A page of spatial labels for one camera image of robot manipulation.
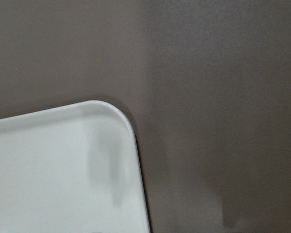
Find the cream rabbit print tray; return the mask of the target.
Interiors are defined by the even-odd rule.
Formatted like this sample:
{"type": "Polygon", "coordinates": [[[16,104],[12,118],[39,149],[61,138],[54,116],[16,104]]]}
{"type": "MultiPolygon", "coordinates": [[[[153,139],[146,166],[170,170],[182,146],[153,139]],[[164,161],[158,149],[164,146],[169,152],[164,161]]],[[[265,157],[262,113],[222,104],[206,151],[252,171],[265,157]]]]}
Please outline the cream rabbit print tray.
{"type": "Polygon", "coordinates": [[[135,133],[98,101],[0,119],[0,233],[148,233],[135,133]]]}

